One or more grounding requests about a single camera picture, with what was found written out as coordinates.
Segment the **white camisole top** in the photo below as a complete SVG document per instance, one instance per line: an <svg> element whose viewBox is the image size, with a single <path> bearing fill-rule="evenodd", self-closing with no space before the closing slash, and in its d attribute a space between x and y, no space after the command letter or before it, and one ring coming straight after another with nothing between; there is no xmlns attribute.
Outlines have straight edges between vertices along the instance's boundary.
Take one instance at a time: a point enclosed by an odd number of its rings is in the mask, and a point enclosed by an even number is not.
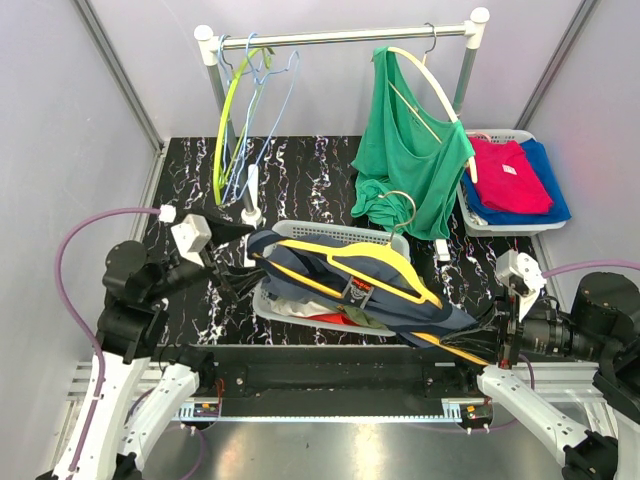
<svg viewBox="0 0 640 480"><path fill-rule="evenodd" d="M278 315L298 318L310 318L334 313L333 309L325 307L314 301L300 303L283 298L277 298L270 299L269 305L271 310Z"/></svg>

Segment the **navy blue tank top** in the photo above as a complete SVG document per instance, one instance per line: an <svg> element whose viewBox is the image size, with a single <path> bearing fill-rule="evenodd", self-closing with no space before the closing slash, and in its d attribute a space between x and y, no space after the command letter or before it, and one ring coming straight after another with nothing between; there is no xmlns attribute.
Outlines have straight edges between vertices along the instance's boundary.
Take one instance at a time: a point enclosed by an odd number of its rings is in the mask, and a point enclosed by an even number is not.
<svg viewBox="0 0 640 480"><path fill-rule="evenodd" d="M387 244L345 245L325 235L295 239L262 229L249 235L248 254L283 299L334 311L358 307L411 341L418 333L443 337L476 322L427 289L411 263Z"/></svg>

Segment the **red tank top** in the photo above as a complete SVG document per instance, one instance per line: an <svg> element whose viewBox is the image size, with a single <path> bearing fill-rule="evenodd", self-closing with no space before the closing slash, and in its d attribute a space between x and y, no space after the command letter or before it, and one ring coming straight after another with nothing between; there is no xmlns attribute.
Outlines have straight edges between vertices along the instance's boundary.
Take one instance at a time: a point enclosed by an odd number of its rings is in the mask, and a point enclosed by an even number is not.
<svg viewBox="0 0 640 480"><path fill-rule="evenodd" d="M358 323L353 322L344 312L341 311L313 315L307 317L307 320L333 325L358 326Z"/></svg>

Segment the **olive green tank top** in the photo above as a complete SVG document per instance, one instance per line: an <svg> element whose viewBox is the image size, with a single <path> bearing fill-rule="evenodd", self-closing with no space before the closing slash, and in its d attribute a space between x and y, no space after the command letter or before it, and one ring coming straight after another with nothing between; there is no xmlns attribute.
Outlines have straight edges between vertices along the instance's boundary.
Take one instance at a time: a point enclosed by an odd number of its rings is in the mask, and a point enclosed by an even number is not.
<svg viewBox="0 0 640 480"><path fill-rule="evenodd" d="M375 317L369 315L367 312L358 307L342 305L341 311L351 322L355 323L358 326L375 330L389 330L389 328L384 323L378 321Z"/></svg>

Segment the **lime green hanger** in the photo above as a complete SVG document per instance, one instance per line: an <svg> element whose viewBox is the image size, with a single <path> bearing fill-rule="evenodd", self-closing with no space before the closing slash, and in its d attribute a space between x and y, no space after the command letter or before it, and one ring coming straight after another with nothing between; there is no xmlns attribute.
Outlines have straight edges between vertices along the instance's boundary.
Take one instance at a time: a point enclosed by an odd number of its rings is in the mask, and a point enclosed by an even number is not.
<svg viewBox="0 0 640 480"><path fill-rule="evenodd" d="M266 76L272 72L273 55L273 50L269 47L249 48L241 63L233 68L223 60L222 53L218 54L226 76L226 89L218 125L217 144L212 157L211 187L217 206L236 199L240 187L246 184L241 180L241 172L246 163L249 129L264 91ZM254 91L243 127L240 133L237 133L232 122L232 108L241 80L247 76L254 80Z"/></svg>

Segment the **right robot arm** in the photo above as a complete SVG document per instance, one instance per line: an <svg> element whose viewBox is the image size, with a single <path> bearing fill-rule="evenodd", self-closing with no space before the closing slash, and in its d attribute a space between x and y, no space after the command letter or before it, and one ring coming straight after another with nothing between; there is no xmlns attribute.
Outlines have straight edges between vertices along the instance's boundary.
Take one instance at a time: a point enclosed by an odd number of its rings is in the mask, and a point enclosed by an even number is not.
<svg viewBox="0 0 640 480"><path fill-rule="evenodd" d="M589 273L563 312L542 299L542 277L509 274L504 283L504 294L476 325L440 341L486 364L459 366L453 374L457 390L470 397L482 392L502 404L554 455L565 479L638 478L638 286L621 274ZM565 418L518 380L510 371L521 355L595 363L592 385L612 410L616 433Z"/></svg>

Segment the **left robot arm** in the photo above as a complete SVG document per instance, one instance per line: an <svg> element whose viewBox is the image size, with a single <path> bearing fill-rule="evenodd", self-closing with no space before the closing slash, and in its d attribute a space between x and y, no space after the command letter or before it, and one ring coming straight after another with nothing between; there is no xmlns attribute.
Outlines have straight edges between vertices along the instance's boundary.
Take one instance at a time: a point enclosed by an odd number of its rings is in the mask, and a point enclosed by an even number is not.
<svg viewBox="0 0 640 480"><path fill-rule="evenodd" d="M156 386L140 403L133 401L168 323L170 296L210 281L240 298L259 282L258 268L227 266L215 258L217 248L256 228L168 205L147 212L169 225L179 255L155 259L136 240L115 245L105 259L104 308L95 329L71 304L62 273L55 273L58 293L94 354L74 430L46 479L142 478L150 453L186 400L222 387L214 355L184 346Z"/></svg>

